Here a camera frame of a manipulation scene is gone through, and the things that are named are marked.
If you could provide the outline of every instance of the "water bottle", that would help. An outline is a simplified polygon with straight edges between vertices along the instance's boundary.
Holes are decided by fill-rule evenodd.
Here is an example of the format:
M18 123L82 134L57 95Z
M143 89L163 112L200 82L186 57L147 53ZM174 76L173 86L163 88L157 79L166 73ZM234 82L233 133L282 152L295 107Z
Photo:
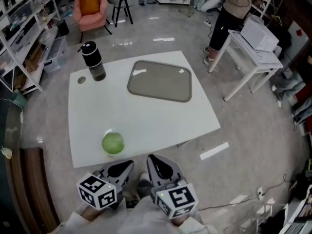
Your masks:
M82 50L82 56L88 66L95 81L103 80L106 77L105 69L102 64L102 57L94 41L84 43L78 52Z

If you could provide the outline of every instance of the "wall socket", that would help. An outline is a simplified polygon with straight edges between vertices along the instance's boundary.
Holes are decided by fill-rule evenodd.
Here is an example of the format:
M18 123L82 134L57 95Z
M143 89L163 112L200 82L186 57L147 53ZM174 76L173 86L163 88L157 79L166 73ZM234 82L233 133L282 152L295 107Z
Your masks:
M258 199L261 201L263 199L263 190L262 190L262 187L260 186L257 190L257 193L258 193Z

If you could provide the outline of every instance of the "floor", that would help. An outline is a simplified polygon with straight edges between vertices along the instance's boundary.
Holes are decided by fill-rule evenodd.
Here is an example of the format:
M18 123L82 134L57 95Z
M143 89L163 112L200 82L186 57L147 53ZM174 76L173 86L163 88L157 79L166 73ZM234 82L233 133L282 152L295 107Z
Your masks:
M178 12L179 5L139 6L131 0L130 8L134 24L124 13L120 14L118 27L109 25L113 35L105 29L84 34L83 41L95 40L103 62L153 53L181 50L197 75L216 113L221 128L201 136L181 148L171 147L158 151L176 162L193 183L199 199L199 209L228 204L240 198L256 196L262 186L264 191L283 181L303 168L309 157L307 140L299 131L293 131L290 106L281 109L276 105L270 84L263 85L255 94L249 89L252 81L245 85L228 102L223 100L242 77L234 67L230 56L225 54L219 66L220 72L207 73L203 64L202 49L209 43L209 29L204 25L206 14L195 11L188 18ZM107 14L112 13L109 7ZM216 15L209 16L215 24ZM65 221L81 203L76 182L86 172L93 172L100 165L74 169L70 153L68 134L68 88L72 72L86 68L80 47L80 30L77 24L70 26L67 37L70 55L66 65L58 71L44 74L41 79L44 91L36 90L27 96L28 107L24 112L24 127L21 147L42 146L45 168L52 199L61 221ZM200 160L199 155L224 142L229 148ZM130 184L137 175L146 170L146 156L134 157L135 169ZM288 185L284 183L271 189L266 200L283 203L287 200ZM253 200L236 206L220 207L201 211L204 223L213 225L220 233L238 233L242 223L254 213L258 206Z

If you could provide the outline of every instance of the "white side table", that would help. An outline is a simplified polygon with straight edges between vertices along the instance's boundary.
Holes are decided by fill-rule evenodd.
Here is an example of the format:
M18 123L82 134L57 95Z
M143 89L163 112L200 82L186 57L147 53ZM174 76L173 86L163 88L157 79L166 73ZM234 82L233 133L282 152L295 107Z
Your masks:
M236 85L233 90L224 97L225 101L228 101L254 74L268 73L253 89L251 89L252 93L273 76L279 68L283 68L283 65L273 52L255 51L242 37L240 32L229 30L229 33L228 38L220 49L218 55L215 57L208 72L211 73L215 69L223 53L227 51L237 65L246 71L246 74L238 85ZM235 43L235 46L230 45L231 41Z

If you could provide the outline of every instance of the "gray tray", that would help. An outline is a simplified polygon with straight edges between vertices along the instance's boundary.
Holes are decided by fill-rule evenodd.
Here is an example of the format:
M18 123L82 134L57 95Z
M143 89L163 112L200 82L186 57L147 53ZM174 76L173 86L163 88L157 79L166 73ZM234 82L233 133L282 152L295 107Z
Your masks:
M128 81L133 95L188 102L192 98L192 74L180 66L138 60Z

